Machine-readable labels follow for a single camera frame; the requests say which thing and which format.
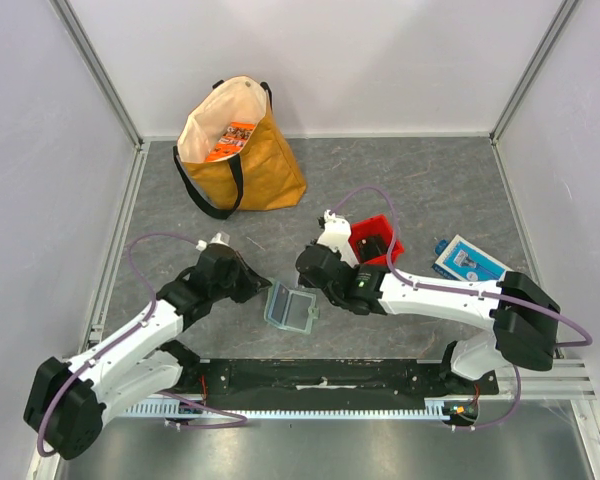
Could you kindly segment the red plastic bin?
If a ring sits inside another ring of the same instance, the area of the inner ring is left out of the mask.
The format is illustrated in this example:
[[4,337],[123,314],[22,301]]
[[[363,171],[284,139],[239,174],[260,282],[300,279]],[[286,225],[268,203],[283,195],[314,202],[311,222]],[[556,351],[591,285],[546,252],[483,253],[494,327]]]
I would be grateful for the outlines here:
[[351,225],[349,245],[359,264],[387,267],[387,252],[393,228],[385,215],[380,214]]

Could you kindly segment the mustard yellow tote bag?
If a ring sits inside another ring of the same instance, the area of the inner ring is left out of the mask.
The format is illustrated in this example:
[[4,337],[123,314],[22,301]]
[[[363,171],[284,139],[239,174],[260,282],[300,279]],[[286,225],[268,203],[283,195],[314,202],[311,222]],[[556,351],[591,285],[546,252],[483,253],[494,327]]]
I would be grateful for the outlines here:
[[[205,163],[232,122],[256,128],[242,151]],[[271,211],[296,206],[306,179],[273,114],[266,82],[236,76],[216,82],[189,114],[173,148],[173,161],[193,203],[207,216],[226,220],[236,211]]]

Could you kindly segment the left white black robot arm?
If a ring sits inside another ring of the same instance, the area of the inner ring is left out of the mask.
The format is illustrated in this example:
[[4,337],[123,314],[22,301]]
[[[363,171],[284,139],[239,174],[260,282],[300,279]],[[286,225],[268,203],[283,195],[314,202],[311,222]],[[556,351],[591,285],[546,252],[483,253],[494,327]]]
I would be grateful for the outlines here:
[[242,256],[209,244],[139,314],[105,340],[68,360],[50,357],[37,369],[23,414],[40,456],[65,460],[84,453],[116,416],[170,388],[196,388],[200,358],[177,337],[215,303],[243,304],[270,288]]

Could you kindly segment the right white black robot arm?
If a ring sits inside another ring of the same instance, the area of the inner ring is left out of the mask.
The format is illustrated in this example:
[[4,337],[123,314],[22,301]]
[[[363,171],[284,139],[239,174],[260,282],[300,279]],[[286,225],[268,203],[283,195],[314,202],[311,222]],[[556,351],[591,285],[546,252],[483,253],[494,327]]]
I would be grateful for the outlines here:
[[332,305],[356,315],[421,315],[479,329],[452,345],[438,368],[439,384],[449,393],[461,393],[508,364],[540,372],[553,366],[560,308],[524,273],[462,283],[380,265],[351,266],[323,245],[306,247],[296,269],[301,285],[321,290]]

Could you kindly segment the small black object in bin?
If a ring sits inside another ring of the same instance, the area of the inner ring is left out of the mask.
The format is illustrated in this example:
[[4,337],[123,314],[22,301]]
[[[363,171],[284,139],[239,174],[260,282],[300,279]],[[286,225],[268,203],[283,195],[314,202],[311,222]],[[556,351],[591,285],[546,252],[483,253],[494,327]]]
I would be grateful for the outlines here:
[[358,242],[358,252],[363,263],[370,262],[379,257],[384,257],[387,245],[381,235],[371,235]]

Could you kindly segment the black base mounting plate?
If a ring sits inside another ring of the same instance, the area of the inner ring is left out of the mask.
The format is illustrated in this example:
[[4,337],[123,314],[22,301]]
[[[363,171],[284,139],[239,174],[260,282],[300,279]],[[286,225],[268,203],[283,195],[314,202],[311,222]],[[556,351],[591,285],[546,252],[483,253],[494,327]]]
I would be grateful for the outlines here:
[[203,359],[182,373],[173,390],[213,396],[306,387],[388,390],[425,398],[499,393],[493,370],[466,380],[439,361],[414,359]]

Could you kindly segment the orange printed box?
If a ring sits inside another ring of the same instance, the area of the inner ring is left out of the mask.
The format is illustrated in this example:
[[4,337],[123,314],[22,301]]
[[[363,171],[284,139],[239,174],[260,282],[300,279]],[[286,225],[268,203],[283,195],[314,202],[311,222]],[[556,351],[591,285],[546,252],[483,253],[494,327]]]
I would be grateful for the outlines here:
[[246,143],[249,141],[255,128],[256,125],[252,123],[230,123],[225,133],[211,148],[204,162],[212,163],[227,160],[230,157],[240,153],[245,147]]

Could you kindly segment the blue razor package box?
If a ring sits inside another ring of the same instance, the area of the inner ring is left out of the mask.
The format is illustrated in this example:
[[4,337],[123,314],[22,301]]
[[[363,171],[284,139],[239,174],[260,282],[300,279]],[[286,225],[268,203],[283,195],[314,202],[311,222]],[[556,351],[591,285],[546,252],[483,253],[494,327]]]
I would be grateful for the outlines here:
[[441,240],[432,269],[442,277],[463,282],[502,280],[510,268],[460,235]]

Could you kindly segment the left aluminium frame post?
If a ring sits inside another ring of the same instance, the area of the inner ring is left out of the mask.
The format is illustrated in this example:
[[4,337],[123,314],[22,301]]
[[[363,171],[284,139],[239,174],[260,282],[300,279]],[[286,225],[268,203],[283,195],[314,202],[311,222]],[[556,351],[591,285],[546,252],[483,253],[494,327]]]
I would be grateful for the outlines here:
[[142,135],[139,133],[138,128],[125,107],[71,2],[67,0],[51,0],[50,4],[67,30],[74,46],[126,136],[137,148],[142,147],[144,144]]

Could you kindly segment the aluminium frame post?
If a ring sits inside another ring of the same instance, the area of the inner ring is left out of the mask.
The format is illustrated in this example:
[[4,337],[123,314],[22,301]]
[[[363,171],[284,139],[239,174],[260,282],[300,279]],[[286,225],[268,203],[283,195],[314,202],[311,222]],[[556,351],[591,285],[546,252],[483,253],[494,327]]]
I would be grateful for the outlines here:
[[556,12],[489,133],[490,143],[493,147],[496,147],[503,137],[580,4],[579,0],[563,0],[559,3]]
[[138,128],[125,107],[71,2],[67,0],[51,0],[50,4],[67,30],[74,46],[126,136],[137,148],[142,147],[144,144],[142,135],[139,133]]

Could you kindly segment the right aluminium frame post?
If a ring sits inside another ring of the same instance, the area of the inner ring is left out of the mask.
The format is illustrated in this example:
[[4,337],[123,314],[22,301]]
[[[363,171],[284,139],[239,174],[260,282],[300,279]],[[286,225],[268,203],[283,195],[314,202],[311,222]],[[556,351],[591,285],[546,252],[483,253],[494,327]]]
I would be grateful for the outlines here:
[[496,147],[503,137],[580,4],[579,0],[563,0],[559,3],[556,12],[489,133],[490,143],[493,147]]

